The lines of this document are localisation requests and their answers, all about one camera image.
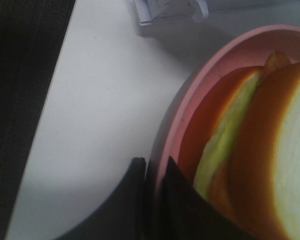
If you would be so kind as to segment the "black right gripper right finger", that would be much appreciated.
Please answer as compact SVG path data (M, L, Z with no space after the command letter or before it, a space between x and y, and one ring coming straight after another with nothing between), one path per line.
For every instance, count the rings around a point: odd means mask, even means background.
M172 157L158 180L159 162L150 159L144 189L144 235L147 240L252 240L226 219L187 182Z

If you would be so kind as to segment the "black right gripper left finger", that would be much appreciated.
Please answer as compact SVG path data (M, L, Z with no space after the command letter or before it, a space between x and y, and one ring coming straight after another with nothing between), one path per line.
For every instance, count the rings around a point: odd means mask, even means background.
M59 240L140 240L146 161L131 159L129 167L106 201Z

